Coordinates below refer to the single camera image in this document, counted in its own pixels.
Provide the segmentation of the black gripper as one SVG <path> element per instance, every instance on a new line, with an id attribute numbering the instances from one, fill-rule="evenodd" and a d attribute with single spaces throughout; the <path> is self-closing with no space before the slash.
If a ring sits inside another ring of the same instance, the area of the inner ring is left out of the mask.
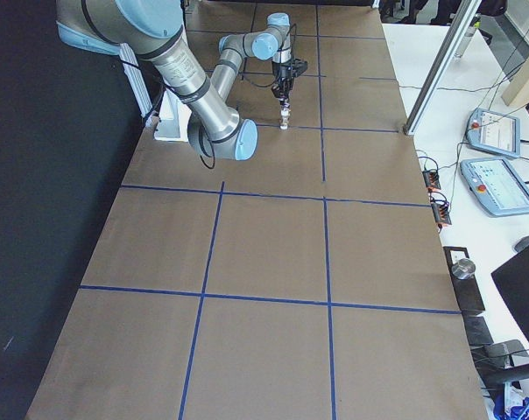
<path id="1" fill-rule="evenodd" d="M 293 64 L 291 62 L 272 62 L 272 74 L 275 78 L 272 93 L 279 99 L 282 110 L 290 109 L 289 95 L 293 89 Z"/>

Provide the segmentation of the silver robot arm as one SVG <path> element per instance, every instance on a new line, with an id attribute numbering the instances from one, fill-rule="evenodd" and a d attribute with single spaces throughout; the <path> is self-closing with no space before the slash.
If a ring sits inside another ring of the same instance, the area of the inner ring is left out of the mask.
<path id="1" fill-rule="evenodd" d="M 207 74 L 183 35 L 178 1 L 59 1 L 56 11 L 59 36 L 67 45 L 116 55 L 126 44 L 155 66 L 165 87 L 189 107 L 187 138 L 201 157 L 244 161 L 254 155 L 256 124 L 226 100 L 245 59 L 269 60 L 275 70 L 288 63 L 292 45 L 286 13 L 272 13 L 262 31 L 222 38 L 220 59 Z"/>

